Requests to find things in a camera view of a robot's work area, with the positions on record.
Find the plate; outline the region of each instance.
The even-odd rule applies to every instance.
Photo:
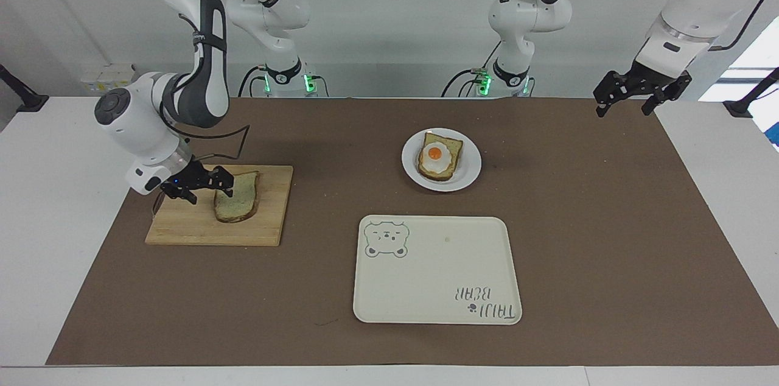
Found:
[[[495,217],[365,217],[352,308],[367,323],[517,324],[522,303],[506,225]]]
[[[422,144],[425,142],[425,134],[428,132],[447,138],[459,139],[463,142],[463,149],[459,154],[457,169],[454,170],[454,175],[451,180],[429,180],[417,170],[419,152],[422,150]],[[451,128],[427,128],[426,130],[415,133],[403,146],[401,159],[403,161],[403,169],[406,170],[408,177],[415,181],[415,183],[420,184],[420,186],[423,186],[426,189],[432,189],[433,191],[452,192],[464,189],[472,184],[473,181],[479,177],[479,173],[481,173],[481,153],[479,153],[478,147],[476,147],[476,144],[474,144],[470,138],[456,130],[451,130]]]

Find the wooden cutting board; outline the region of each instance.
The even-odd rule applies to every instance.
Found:
[[[206,165],[211,170],[214,165]],[[165,199],[156,212],[145,242],[150,245],[241,245],[276,247],[292,186],[290,165],[225,165],[233,175],[256,170],[259,178],[257,214],[237,223],[222,223],[214,215],[212,189],[193,191],[197,205]]]

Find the brown mat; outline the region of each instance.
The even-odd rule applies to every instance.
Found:
[[[592,100],[564,99],[232,106],[215,131],[253,125],[240,163],[295,167],[281,246],[146,245],[153,196],[131,192],[48,364],[779,365],[776,325],[638,103],[605,119]],[[435,126],[481,149],[470,188],[435,194],[403,172],[403,143]],[[359,322],[351,298],[367,214],[503,219],[520,323]]]

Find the egg white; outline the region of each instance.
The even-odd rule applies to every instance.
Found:
[[[431,148],[437,147],[441,149],[441,157],[439,159],[432,159],[428,155],[428,151]],[[452,154],[446,148],[443,142],[431,142],[422,148],[422,167],[429,172],[440,173],[449,168],[449,164],[452,163]]]

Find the green light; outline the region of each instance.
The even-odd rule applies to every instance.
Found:
[[[316,90],[316,83],[311,81],[311,77],[309,77],[308,74],[303,74],[303,79],[306,81],[306,92],[315,92]]]
[[[492,84],[492,77],[489,75],[484,76],[484,80],[481,81],[481,86],[479,86],[479,94],[481,94],[484,97],[487,97],[489,95],[489,86]]]

